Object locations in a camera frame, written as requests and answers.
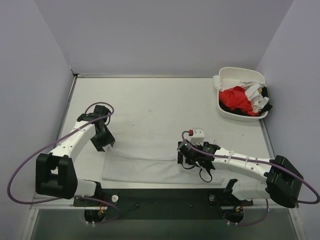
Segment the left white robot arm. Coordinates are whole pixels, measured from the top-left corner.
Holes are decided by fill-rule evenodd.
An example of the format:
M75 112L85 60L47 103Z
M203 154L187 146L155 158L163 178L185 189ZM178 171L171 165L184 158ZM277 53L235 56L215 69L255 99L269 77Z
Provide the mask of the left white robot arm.
M88 142L98 152L116 142L107 127L113 111L96 105L93 112L81 114L65 138L49 153L41 153L35 162L35 191L60 199L84 197L92 206L103 199L101 183L77 177L74 162Z

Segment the white t shirt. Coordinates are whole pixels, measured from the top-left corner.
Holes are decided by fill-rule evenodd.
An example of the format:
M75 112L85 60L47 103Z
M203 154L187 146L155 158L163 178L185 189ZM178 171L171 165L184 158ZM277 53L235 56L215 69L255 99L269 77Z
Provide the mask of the white t shirt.
M178 164L175 141L116 142L106 149L101 179L146 184L201 185L210 180L199 168L185 169Z

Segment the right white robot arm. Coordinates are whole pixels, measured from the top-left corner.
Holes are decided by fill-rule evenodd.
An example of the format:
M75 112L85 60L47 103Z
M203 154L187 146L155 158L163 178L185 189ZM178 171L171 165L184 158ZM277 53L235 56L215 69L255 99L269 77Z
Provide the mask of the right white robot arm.
M178 142L178 162L205 170L209 176L214 170L228 171L249 177L237 179L230 193L239 201L271 199L286 208L295 208L302 183L301 173L284 156L274 159L254 158L234 153L209 142L189 146L188 141Z

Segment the white plastic laundry basket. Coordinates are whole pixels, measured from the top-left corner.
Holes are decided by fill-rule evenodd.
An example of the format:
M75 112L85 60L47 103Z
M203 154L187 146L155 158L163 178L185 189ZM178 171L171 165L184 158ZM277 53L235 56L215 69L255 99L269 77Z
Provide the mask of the white plastic laundry basket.
M268 111L260 113L259 116L239 115L224 110L219 103L219 93L222 92L222 90L249 83L257 83L262 87L267 87L265 78L261 73L239 67L223 67L219 70L218 75L213 76L212 79L213 86L217 92L217 112L222 117L242 122L256 122L268 115Z

